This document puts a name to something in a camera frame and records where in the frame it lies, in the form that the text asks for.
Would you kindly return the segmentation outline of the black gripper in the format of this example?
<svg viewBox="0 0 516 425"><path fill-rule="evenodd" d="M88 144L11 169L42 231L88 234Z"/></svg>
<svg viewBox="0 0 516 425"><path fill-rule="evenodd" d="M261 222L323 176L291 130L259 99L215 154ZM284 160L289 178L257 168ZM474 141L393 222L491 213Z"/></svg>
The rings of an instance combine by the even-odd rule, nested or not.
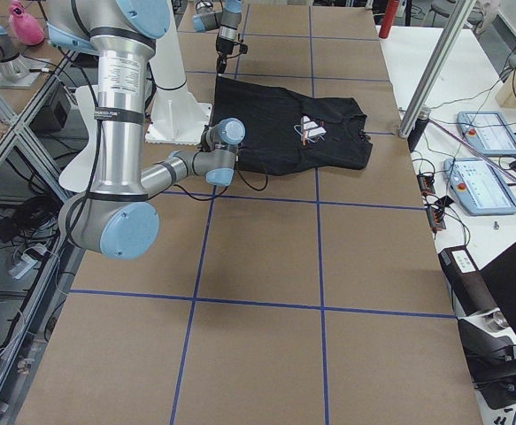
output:
<svg viewBox="0 0 516 425"><path fill-rule="evenodd" d="M235 47L238 48L238 56L246 54L248 52L248 45L239 40L229 40L223 37L218 37L216 40L216 51L218 53L218 59L216 64L216 72L224 73L227 68L227 60L229 58L236 58L233 54Z"/></svg>
<svg viewBox="0 0 516 425"><path fill-rule="evenodd" d="M200 143L198 144L198 149L203 152L212 151L212 128L210 126L204 127Z"/></svg>

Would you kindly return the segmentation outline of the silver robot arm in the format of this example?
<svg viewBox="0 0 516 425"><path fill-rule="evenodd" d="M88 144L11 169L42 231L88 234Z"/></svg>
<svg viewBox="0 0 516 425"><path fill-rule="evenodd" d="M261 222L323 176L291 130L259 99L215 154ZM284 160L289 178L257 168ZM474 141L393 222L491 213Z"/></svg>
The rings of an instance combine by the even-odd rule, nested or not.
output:
<svg viewBox="0 0 516 425"><path fill-rule="evenodd" d="M86 186L62 207L62 237L114 259L143 255L156 240L159 217L149 199L191 175L228 186L244 125L227 118L202 129L203 149L177 151L142 168L148 64L157 43L176 33L168 1L52 1L50 41L97 55L93 92L95 157Z"/></svg>
<svg viewBox="0 0 516 425"><path fill-rule="evenodd" d="M193 28L198 33L217 30L215 49L217 52L216 73L223 74L230 59L245 55L248 45L244 43L238 29L242 22L243 2L219 1L220 10L215 10L213 1L196 1L196 13L192 18Z"/></svg>

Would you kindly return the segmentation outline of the third robot base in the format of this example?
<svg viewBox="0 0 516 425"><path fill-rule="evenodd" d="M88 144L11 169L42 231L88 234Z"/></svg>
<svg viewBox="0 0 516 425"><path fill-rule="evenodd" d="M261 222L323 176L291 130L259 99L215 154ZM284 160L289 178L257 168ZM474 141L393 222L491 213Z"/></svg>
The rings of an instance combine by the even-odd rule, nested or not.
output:
<svg viewBox="0 0 516 425"><path fill-rule="evenodd" d="M37 77L37 73L30 72L29 63L0 26L0 88L29 89Z"/></svg>

